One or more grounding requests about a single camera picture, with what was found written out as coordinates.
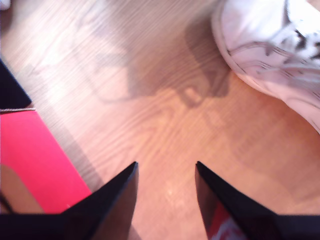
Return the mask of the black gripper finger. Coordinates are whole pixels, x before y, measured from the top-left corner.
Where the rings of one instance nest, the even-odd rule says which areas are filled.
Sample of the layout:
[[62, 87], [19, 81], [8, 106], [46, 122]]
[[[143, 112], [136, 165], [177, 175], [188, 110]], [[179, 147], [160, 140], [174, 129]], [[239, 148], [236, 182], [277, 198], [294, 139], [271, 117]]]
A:
[[238, 191], [200, 161], [195, 165], [198, 206], [209, 240], [281, 240], [275, 213]]
[[65, 212], [65, 240], [127, 240], [137, 202], [135, 161], [100, 189]]

